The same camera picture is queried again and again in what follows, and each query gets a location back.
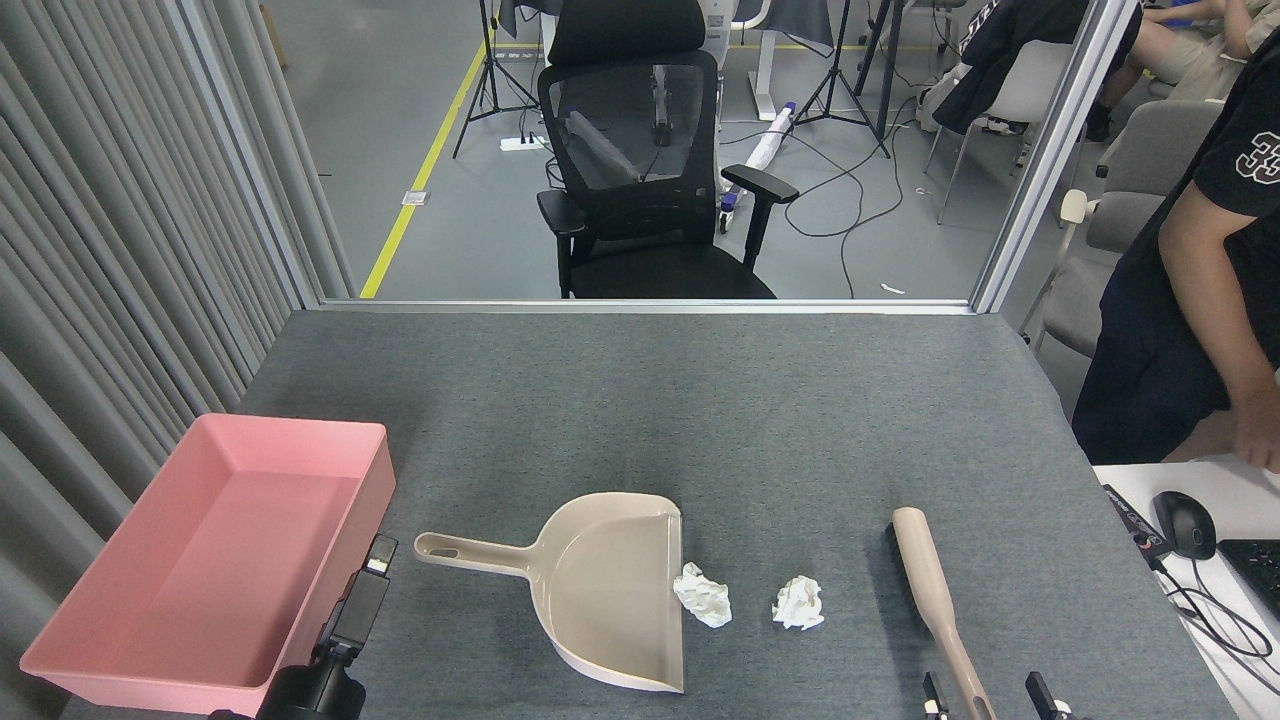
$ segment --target yellow floor line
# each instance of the yellow floor line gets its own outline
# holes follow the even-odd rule
[[[467,74],[462,78],[458,91],[453,95],[453,102],[449,104],[449,111],[444,114],[444,122],[440,123],[440,129],[435,133],[431,149],[426,152],[426,159],[422,160],[422,167],[417,170],[417,177],[413,178],[413,186],[410,190],[422,190],[426,187],[426,179],[431,177],[435,161],[440,158],[440,152],[444,150],[444,141],[449,137],[449,132],[453,129],[453,123],[457,120],[458,113],[462,110],[462,102],[467,97],[467,90],[470,90],[471,83],[475,82],[476,73],[480,72],[480,64],[483,60],[484,44],[481,42],[476,49],[475,56],[471,58],[471,67],[467,68]],[[378,288],[383,284],[387,269],[390,266],[392,259],[396,258],[396,251],[399,249],[401,238],[404,237],[404,231],[408,228],[408,222],[413,218],[413,210],[416,208],[417,205],[401,206],[399,215],[396,217],[396,224],[392,225],[392,232],[387,236],[387,242],[383,243],[383,251],[378,254],[378,261],[374,263],[374,269],[369,272],[369,279],[365,281],[365,287],[360,291],[360,297],[367,300],[378,296]]]

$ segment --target concrete floor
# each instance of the concrete floor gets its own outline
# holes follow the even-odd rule
[[[841,5],[832,1],[833,20]],[[534,196],[547,187],[540,150],[502,152],[498,141],[520,128],[538,128],[535,113],[500,113],[467,126],[457,159],[451,159],[471,101],[474,60],[481,45],[476,3],[443,0],[270,0],[287,58],[285,79],[333,208],[357,287],[379,300],[554,299],[554,245]],[[854,4],[842,70],[852,82],[867,6]],[[961,10],[961,23],[968,13]],[[909,101],[919,86],[954,63],[936,53],[933,18],[908,17],[899,55],[891,113],[913,115]],[[538,22],[522,22],[518,42],[498,33],[503,67],[532,90],[540,61]],[[759,33],[748,32],[724,67],[722,163],[742,161],[754,140],[733,142],[767,128],[755,119],[746,73],[755,68]],[[860,99],[872,113],[878,102],[882,55],[872,64]],[[782,37],[772,92],[777,104],[803,104],[824,77],[829,59]],[[503,106],[518,96],[499,82]],[[850,110],[838,88],[835,109]],[[1010,174],[1019,140],[980,136],[970,143],[956,181],[947,225],[936,224],[959,138],[945,138],[929,174],[922,168],[933,141],[914,124],[892,138],[893,159],[876,155],[872,132],[832,119],[796,129],[795,137],[822,150],[841,168],[870,155],[850,178],[823,184],[774,213],[756,272],[780,297],[966,299],[992,251],[996,232],[1016,183]],[[1091,191],[1088,172],[1101,154],[1082,146],[1076,186]],[[429,170],[426,205],[404,218],[401,201]],[[819,186],[841,170],[800,142],[787,141],[769,170],[800,190]],[[1068,181],[1061,181],[1065,186]],[[746,209],[717,242],[740,252]],[[847,238],[806,237],[876,219]],[[394,254],[388,240],[398,236]],[[1002,314],[1016,327],[1039,288],[1061,238],[1044,219],[1019,272]],[[379,256],[389,263],[375,270]],[[1046,374],[1070,409],[1087,360],[1046,341]]]

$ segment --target gray felt tabletop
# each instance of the gray felt tabletop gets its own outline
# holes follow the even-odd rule
[[[1002,720],[1034,717],[1030,670],[1094,720],[1234,717],[996,316],[296,313],[237,410],[387,425],[366,719],[916,720],[925,670],[959,691],[883,534],[901,505]],[[675,501],[685,560],[730,587],[728,625],[685,615],[684,696],[575,673],[524,580],[412,557],[424,530],[527,544],[600,491]],[[769,620],[797,574],[826,615],[803,633]]]

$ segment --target crumpled tissue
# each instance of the crumpled tissue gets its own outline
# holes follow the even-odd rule
[[[800,628],[808,630],[820,624],[822,600],[818,593],[822,588],[817,580],[796,575],[778,591],[778,603],[773,606],[773,621],[782,623],[783,628]]]
[[[676,591],[685,610],[709,628],[719,628],[733,619],[728,606],[728,585],[708,580],[692,562],[685,564],[684,574],[676,578],[671,589]]]

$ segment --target brush handle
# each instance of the brush handle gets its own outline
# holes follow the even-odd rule
[[[942,562],[938,560],[938,550],[933,544],[933,534],[929,532],[924,512],[916,507],[899,507],[893,511],[892,521],[915,607],[933,633],[938,650],[947,659],[965,707],[969,710],[969,717],[996,720],[987,691],[983,689],[978,671],[974,670],[969,653],[960,642],[951,592],[947,589],[947,579],[942,574]]]

